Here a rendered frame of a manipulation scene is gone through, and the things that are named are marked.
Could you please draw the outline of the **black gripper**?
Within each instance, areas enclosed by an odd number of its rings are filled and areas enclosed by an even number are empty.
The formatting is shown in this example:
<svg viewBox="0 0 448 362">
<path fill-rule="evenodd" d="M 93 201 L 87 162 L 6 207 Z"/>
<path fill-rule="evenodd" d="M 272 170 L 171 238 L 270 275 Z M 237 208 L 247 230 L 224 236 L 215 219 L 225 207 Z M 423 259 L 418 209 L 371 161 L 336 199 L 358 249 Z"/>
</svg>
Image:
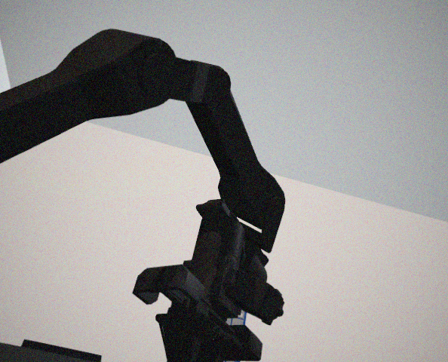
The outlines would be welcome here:
<svg viewBox="0 0 448 362">
<path fill-rule="evenodd" d="M 245 325 L 228 325 L 238 318 L 237 307 L 225 296 L 209 295 L 222 262 L 230 253 L 201 249 L 183 264 L 146 268 L 138 276 L 133 294 L 151 305 L 162 293 L 171 305 L 157 314 L 167 362 L 260 361 L 262 342 Z"/>
</svg>

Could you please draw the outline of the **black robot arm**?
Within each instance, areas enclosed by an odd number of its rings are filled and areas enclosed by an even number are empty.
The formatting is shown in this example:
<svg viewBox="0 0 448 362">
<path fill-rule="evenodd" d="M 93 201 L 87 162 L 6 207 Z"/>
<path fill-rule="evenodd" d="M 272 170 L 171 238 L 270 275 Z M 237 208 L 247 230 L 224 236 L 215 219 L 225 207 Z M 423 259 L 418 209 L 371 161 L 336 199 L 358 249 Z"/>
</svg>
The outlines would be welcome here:
<svg viewBox="0 0 448 362">
<path fill-rule="evenodd" d="M 101 30 L 41 77 L 0 93 L 0 163 L 95 118 L 130 115 L 186 102 L 219 171 L 221 199 L 197 204 L 194 252 L 232 254 L 210 287 L 263 323 L 284 314 L 284 298 L 266 283 L 265 265 L 285 208 L 276 179 L 259 163 L 220 66 L 175 57 L 168 43 L 118 29 Z M 243 224 L 242 219 L 262 233 Z M 262 250 L 261 250 L 262 249 Z"/>
</svg>

